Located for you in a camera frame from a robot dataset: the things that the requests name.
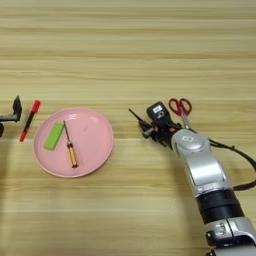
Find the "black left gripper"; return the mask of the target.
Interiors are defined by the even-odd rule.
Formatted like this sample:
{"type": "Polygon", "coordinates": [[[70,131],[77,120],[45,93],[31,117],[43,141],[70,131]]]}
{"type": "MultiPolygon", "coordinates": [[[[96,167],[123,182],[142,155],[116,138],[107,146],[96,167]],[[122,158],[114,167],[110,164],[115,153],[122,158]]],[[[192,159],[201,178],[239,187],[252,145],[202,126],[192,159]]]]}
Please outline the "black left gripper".
{"type": "MultiPolygon", "coordinates": [[[[0,122],[14,121],[18,122],[22,114],[22,104],[20,97],[17,96],[13,101],[13,113],[8,115],[0,115],[0,122]]],[[[2,137],[4,132],[4,125],[0,123],[0,137],[2,137]]]]}

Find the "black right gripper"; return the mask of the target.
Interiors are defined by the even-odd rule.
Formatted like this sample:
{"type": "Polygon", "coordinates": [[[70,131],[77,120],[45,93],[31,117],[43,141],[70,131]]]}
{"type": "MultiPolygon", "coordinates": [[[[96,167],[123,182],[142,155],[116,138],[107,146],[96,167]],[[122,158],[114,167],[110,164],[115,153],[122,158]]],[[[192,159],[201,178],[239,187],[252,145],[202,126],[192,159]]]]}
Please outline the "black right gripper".
{"type": "Polygon", "coordinates": [[[153,125],[153,128],[150,124],[148,124],[144,120],[139,121],[139,125],[141,129],[144,131],[143,136],[145,138],[153,137],[156,142],[160,143],[164,147],[171,148],[171,140],[173,135],[182,129],[182,125],[180,123],[172,123],[163,126],[153,125]]]}

